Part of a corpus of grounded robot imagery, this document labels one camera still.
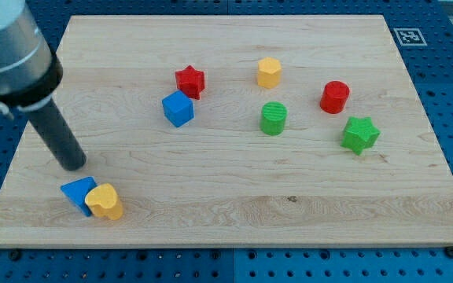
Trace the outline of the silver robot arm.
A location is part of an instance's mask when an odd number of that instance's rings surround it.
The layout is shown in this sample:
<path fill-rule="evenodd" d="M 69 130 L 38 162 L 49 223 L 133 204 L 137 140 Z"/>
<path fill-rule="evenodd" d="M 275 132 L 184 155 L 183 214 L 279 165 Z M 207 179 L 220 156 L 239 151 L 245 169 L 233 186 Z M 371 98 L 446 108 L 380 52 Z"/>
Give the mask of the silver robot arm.
<path fill-rule="evenodd" d="M 34 111 L 51 99 L 62 66 L 25 0 L 0 0 L 0 113 Z"/>

